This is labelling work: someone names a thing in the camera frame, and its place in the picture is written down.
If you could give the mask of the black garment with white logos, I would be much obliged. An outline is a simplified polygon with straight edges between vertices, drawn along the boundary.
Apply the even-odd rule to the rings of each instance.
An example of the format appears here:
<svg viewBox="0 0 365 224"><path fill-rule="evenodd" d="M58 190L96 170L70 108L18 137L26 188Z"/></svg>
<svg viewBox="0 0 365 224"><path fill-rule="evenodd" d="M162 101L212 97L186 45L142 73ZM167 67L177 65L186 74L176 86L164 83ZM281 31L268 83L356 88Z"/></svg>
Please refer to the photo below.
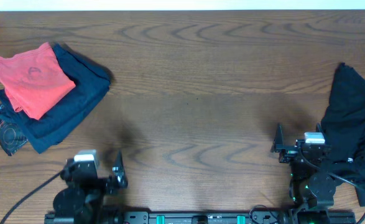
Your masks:
<svg viewBox="0 0 365 224"><path fill-rule="evenodd" d="M321 128L332 146L321 167L365 190L365 79L345 63L335 70ZM365 194L357 196L365 207Z"/></svg>

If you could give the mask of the orange soccer t-shirt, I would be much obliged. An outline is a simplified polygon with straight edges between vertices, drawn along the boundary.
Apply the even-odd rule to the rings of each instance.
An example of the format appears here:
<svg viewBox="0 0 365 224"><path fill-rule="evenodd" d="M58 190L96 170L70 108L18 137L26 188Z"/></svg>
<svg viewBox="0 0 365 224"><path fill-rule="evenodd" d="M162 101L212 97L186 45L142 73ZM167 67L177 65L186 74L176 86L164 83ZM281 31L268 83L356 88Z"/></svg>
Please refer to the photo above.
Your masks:
<svg viewBox="0 0 365 224"><path fill-rule="evenodd" d="M0 57L0 83L11 108L36 120L75 87L48 42L11 58Z"/></svg>

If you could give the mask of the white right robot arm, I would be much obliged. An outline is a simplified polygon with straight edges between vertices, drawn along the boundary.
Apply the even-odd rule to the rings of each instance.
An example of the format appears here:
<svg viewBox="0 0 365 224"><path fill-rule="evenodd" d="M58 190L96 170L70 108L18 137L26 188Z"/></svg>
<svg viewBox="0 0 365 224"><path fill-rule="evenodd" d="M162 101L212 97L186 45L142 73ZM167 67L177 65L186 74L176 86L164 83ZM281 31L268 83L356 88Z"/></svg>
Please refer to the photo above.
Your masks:
<svg viewBox="0 0 365 224"><path fill-rule="evenodd" d="M270 151L279 154L280 163L290 166L289 195L295 205L279 214L280 223L331 223L328 208L334 205L336 185L331 175L319 168L330 150L319 124L315 132L306 132L291 146L284 144L282 127L277 125Z"/></svg>

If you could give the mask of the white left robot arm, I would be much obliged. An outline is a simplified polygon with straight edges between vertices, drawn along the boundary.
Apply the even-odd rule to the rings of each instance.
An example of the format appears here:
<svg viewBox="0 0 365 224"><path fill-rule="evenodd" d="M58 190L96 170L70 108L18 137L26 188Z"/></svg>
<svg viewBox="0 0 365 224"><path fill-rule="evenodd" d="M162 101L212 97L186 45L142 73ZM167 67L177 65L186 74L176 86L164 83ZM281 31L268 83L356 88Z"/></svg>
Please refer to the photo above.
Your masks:
<svg viewBox="0 0 365 224"><path fill-rule="evenodd" d="M79 224L104 223L119 224L124 217L118 208L104 206L104 197L116 195L128 186L122 154L119 152L112 166L112 174L98 177L99 160L94 149L82 150L67 164L60 177L67 188L59 192L53 200L53 213L46 214L45 223Z"/></svg>

